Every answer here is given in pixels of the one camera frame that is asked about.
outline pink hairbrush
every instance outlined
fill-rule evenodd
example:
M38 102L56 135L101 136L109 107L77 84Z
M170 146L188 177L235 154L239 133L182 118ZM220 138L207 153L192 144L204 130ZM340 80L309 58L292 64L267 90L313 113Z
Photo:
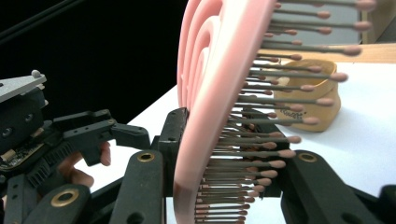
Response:
M276 13L302 14L307 17L315 14L323 20L330 16L328 12L285 12L280 3L314 4L317 7L333 4L357 10L371 10L375 6L374 0L189 1L182 23L177 65L179 106L189 110L175 170L174 207L177 223L210 223L215 220L222 221L221 223L244 223L248 204L254 202L258 192L271 184L271 178L276 176L273 168L285 165L285 162L278 159L256 161L251 158L293 157L294 152L288 148L279 151L271 149L276 147L277 142L301 141L298 136L285 137L281 133L260 135L254 131L254 125L315 125L319 122L317 118L277 119L274 110L283 106L291 111L299 111L304 108L304 104L326 106L333 103L332 99L274 99L273 91L313 90L313 87L307 85L277 85L278 78L307 78L314 74L314 78L335 82L347 79L347 75L342 73L321 74L320 67L273 66L272 63L278 62L280 58L298 61L302 57L298 54L258 55L259 50L335 52L349 56L360 53L358 47L327 49L305 47L300 41L276 41L278 35L294 35L299 30L327 35L332 27L352 28L358 32L370 28L366 22L332 24L325 21L275 20L273 15ZM254 63L259 60L259 56L261 61L268 63ZM247 84L251 82L256 87L250 91L254 95L246 95L249 91L244 91L244 87L252 87L253 85ZM233 107L243 109L233 111ZM268 119L247 119L248 112L244 108L264 109ZM265 171L258 172L259 168L264 168ZM213 213L212 209L227 213Z

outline hairbrush bristle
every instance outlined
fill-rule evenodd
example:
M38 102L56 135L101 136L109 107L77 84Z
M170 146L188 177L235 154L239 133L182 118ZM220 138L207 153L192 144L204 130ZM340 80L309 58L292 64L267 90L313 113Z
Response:
M300 136L284 136L276 131L264 133L262 127L321 124L321 120L315 116L302 117L305 108L311 105L333 106L334 99L322 95L315 99L299 96L316 92L317 83L338 83L347 80L347 74L337 72L336 69L329 72L321 64L305 64L301 52L335 53L351 57L361 54L359 46L307 46L301 40L294 39L294 36L301 31L312 35L331 35L334 28L365 32L371 29L370 22L329 22L329 11L317 8L306 11L282 8L287 3L315 7L333 5L365 11L375 8L374 0L190 0L188 3L185 15L187 23L184 26L186 30L182 30L180 44L180 47L186 50L181 51L180 64L186 65L189 70L186 72L183 66L178 68L178 85L181 92L180 104L187 106L190 117L177 158L177 163L182 163L182 168L177 169L175 175L174 199L178 223L245 223L249 204L254 203L255 198L261 197L266 187L272 184L273 179L277 177L277 169L284 168L287 159L295 156L294 150L284 146L302 141ZM265 8L256 10L256 5ZM270 15L271 12L272 15L298 15L301 19L292 21L280 19L284 17L261 17L260 13L265 14L263 12L270 12ZM194 13L201 14L194 18ZM217 13L221 19L215 19ZM251 23L262 20L264 25L255 27L251 23L235 21L233 30L222 33L221 28L225 26L227 18L232 21L236 17L254 18ZM197 23L202 24L203 28L191 32L189 29ZM254 38L243 43L233 42L233 35ZM279 38L280 36L286 36L288 40ZM234 43L235 46L227 46L230 43ZM216 45L227 48L221 52L214 50L215 52L210 54L210 48ZM228 61L228 58L225 59L226 53L233 53L230 50L232 48L246 48L248 54L233 55L234 58ZM268 53L268 50L278 50L279 53ZM281 50L296 52L286 54ZM186 57L197 61L184 62ZM286 64L285 61L298 62L299 65ZM241 66L227 70L223 79L213 78L235 64ZM195 74L195 77L189 77L189 74ZM285 85L291 80L300 81ZM211 91L210 88L220 86L224 86L226 92L217 91L219 95L205 95ZM290 97L276 97L275 93L286 93ZM224 101L227 102L222 102L222 98L218 99L220 96L226 98ZM202 105L207 106L208 101L214 102L212 107L223 103L225 107L204 108ZM200 113L202 110L207 110L207 113ZM275 113L278 110L287 111L290 118L279 118ZM212 119L212 114L224 116L218 121ZM202 135L208 133L212 134L204 139ZM205 162L204 167L193 167L198 160Z

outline white surface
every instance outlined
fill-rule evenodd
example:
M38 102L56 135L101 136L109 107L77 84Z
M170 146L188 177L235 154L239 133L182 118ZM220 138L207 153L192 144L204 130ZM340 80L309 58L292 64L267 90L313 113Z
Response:
M387 184L396 184L396 64L339 63L339 72L349 74L349 80L339 85L342 108L324 133L308 133L280 127L285 135L298 134L303 142L291 149L318 153L339 174L346 184L378 196ZM160 135L167 114L177 109L177 88L174 87L129 124L148 130L150 139ZM137 151L112 145L109 167L87 167L82 161L77 168L94 176L95 191L123 176L129 158ZM175 222L172 198L167 199L168 224ZM249 209L247 224L283 224L280 200L257 200Z

